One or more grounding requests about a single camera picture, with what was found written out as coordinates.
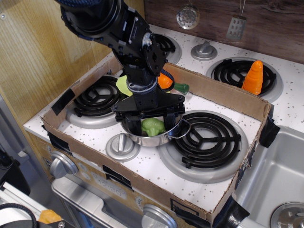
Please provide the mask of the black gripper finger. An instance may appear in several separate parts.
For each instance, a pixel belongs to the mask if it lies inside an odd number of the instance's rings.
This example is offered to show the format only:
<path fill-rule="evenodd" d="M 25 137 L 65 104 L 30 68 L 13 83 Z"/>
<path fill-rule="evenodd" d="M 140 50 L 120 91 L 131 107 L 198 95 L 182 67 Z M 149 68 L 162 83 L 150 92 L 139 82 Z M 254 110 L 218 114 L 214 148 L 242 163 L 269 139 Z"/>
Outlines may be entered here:
<path fill-rule="evenodd" d="M 172 136 L 172 132 L 174 130 L 174 127 L 176 126 L 176 115 L 175 114 L 169 114 L 165 116 L 164 118 L 164 126 L 166 132 Z"/>
<path fill-rule="evenodd" d="M 127 116 L 124 119 L 123 124 L 128 133 L 131 133 L 131 134 L 137 135 L 137 136 L 142 135 L 141 120 L 138 119 L 137 117 Z"/>

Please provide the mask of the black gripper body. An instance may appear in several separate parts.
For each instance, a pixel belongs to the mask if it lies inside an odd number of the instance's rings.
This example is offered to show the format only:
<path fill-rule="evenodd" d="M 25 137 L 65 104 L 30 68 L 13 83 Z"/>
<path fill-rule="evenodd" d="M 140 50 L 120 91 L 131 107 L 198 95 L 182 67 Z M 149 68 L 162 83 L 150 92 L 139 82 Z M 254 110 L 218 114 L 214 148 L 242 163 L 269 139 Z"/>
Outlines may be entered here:
<path fill-rule="evenodd" d="M 185 97 L 156 88 L 151 93 L 134 94 L 111 107 L 117 121 L 139 121 L 151 117 L 170 117 L 185 113 Z"/>

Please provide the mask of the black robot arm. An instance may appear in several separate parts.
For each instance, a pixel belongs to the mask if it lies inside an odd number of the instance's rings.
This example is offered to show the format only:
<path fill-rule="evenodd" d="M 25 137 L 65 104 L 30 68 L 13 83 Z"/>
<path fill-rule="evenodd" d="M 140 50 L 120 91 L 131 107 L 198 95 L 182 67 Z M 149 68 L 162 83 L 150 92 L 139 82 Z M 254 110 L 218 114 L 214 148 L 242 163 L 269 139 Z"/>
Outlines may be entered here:
<path fill-rule="evenodd" d="M 59 5 L 72 33 L 108 46 L 123 66 L 132 95 L 112 107 L 117 121 L 134 134 L 141 132 L 142 119 L 152 117 L 162 117 L 166 130 L 174 128 L 185 98 L 159 86 L 166 53 L 142 16 L 122 0 L 61 0 Z"/>

